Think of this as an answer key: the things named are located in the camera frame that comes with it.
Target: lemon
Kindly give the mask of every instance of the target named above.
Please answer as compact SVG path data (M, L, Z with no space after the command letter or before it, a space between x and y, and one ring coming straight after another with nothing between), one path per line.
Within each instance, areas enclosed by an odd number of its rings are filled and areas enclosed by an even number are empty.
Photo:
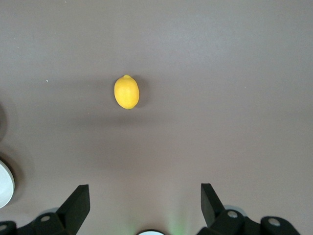
M124 109L132 109L139 101L139 88L136 81L129 75L119 78L114 86L117 103Z

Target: white circular object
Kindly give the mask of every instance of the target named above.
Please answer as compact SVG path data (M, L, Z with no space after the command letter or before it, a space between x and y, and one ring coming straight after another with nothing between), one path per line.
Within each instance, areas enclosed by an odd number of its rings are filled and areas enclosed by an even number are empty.
M164 234L156 230L148 230L148 231L139 233L138 235L164 235Z
M0 208L11 200L14 192L14 178L9 168L0 161Z

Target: gray surface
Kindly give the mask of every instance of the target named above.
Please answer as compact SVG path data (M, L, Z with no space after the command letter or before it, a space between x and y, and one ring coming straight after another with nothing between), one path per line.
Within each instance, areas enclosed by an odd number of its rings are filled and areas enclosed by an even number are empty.
M0 151L22 226L90 185L79 235L205 225L200 184L313 230L313 4L2 0ZM118 106L124 74L141 92Z

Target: yellow fruit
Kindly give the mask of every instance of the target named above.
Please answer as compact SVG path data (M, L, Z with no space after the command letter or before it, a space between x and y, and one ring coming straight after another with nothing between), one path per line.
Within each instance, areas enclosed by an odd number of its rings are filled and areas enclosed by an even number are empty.
M136 81L129 75L119 78L114 86L117 103L124 109L132 109L139 101L139 88Z

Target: yellow lemon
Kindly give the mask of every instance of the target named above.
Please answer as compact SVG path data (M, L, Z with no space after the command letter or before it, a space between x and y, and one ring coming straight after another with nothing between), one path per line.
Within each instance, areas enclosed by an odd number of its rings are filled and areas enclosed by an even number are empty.
M129 75L119 78L114 86L117 103L124 109L132 109L139 101L139 88L136 81Z

